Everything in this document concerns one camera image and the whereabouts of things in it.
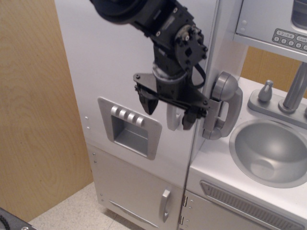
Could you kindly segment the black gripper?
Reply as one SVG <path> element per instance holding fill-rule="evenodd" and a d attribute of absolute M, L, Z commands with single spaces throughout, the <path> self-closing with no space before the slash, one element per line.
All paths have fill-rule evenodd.
<path fill-rule="evenodd" d="M 163 101 L 185 111 L 182 118 L 184 130 L 190 130 L 197 118 L 205 117 L 209 109 L 209 100 L 199 91 L 206 82 L 202 69 L 198 72 L 202 83 L 194 85 L 191 74 L 184 74 L 177 79 L 163 79 L 154 74 L 136 73 L 133 80 L 144 111 L 152 115 L 158 102 Z"/>

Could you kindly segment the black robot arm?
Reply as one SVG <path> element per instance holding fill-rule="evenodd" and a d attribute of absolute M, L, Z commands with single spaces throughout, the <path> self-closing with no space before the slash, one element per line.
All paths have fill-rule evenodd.
<path fill-rule="evenodd" d="M 206 79 L 200 62 L 208 49 L 186 7 L 176 0 L 94 0 L 92 4 L 103 19 L 130 24 L 153 42 L 152 74 L 134 76 L 146 113 L 152 114 L 159 101 L 181 108 L 185 130 L 207 115 L 208 99 L 199 91 L 203 84 L 194 84 L 192 73 L 197 70 Z"/>

